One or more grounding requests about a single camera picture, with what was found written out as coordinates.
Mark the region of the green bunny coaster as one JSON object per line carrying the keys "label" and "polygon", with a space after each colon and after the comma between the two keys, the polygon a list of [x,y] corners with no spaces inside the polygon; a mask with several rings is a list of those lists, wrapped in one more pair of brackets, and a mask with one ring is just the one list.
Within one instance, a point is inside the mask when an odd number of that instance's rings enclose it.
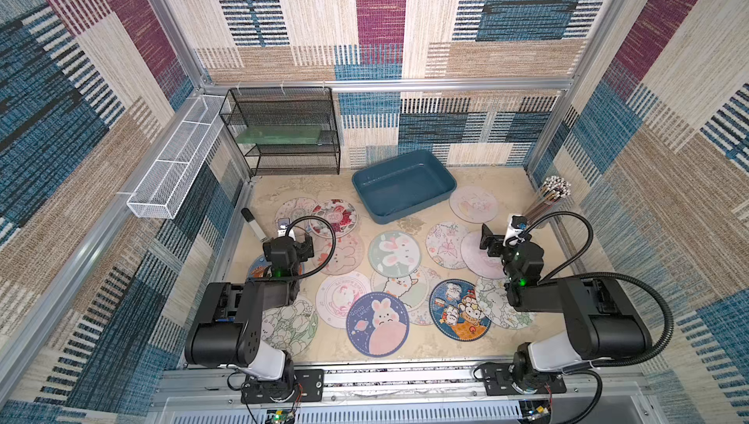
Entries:
{"label": "green bunny coaster", "polygon": [[370,243],[368,258],[376,273],[386,278],[402,278],[421,266],[421,249],[411,235],[385,231]]}

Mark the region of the white alpaca coaster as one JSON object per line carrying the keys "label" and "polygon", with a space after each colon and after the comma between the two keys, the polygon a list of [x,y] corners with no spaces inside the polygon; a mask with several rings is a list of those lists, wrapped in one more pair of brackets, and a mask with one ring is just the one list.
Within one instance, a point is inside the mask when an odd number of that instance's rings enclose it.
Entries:
{"label": "white alpaca coaster", "polygon": [[400,278],[388,278],[374,273],[371,277],[371,287],[373,291],[397,297],[409,311],[421,307],[430,293],[429,281],[421,269]]}

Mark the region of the navy pink bunny coaster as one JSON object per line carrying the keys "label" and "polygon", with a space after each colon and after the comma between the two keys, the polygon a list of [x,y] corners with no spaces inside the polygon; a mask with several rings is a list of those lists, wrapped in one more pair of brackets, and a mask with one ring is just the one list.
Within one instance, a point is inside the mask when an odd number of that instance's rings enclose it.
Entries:
{"label": "navy pink bunny coaster", "polygon": [[400,350],[408,338],[408,309],[389,293],[367,293],[352,304],[345,329],[358,352],[371,358],[386,357]]}

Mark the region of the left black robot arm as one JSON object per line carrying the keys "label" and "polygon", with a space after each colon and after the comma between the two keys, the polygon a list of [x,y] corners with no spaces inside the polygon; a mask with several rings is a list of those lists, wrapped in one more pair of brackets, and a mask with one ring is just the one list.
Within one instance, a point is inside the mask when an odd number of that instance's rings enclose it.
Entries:
{"label": "left black robot arm", "polygon": [[261,338],[263,313],[288,307],[296,301],[300,282],[316,275],[333,259],[334,250],[319,265],[304,273],[302,264],[314,256],[308,234],[302,241],[294,228],[302,222],[318,222],[335,236],[334,225],[317,215],[302,216],[289,223],[282,235],[263,242],[269,267],[261,277],[243,285],[210,283],[187,334],[185,361],[208,369],[231,369],[245,375],[245,390],[258,390],[275,401],[289,400],[302,390],[295,379],[291,354]]}

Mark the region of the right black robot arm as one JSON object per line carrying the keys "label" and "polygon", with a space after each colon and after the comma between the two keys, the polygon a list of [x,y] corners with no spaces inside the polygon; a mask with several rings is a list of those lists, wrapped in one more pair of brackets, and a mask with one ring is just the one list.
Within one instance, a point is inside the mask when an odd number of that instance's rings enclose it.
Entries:
{"label": "right black robot arm", "polygon": [[[521,394],[534,393],[565,374],[645,363],[669,345],[675,332],[667,301],[640,279],[618,272],[559,275],[586,254],[594,240],[593,226],[584,216],[569,216],[585,227],[585,242],[548,274],[542,272],[544,250],[532,241],[532,231],[546,221],[544,217],[530,222],[513,215],[502,235],[481,227],[479,249],[501,262],[509,305],[517,312],[559,313],[565,322],[560,334],[518,347],[505,375]],[[663,318],[659,338],[651,337],[624,285],[641,289],[655,301]]]}

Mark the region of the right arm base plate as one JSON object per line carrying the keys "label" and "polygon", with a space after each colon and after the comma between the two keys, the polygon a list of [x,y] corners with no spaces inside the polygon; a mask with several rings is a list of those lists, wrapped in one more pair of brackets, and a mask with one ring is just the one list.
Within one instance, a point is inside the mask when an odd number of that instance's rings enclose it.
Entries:
{"label": "right arm base plate", "polygon": [[491,397],[548,393],[557,395],[568,391],[561,374],[540,373],[528,367],[521,369],[511,363],[483,363],[475,367],[473,375]]}

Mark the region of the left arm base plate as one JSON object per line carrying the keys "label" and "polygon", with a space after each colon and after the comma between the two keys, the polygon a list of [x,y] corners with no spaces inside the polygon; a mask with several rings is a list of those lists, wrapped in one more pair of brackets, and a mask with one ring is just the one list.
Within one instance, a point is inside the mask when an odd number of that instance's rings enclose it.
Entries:
{"label": "left arm base plate", "polygon": [[323,399],[325,371],[299,369],[278,380],[247,378],[240,388],[242,404],[319,403]]}

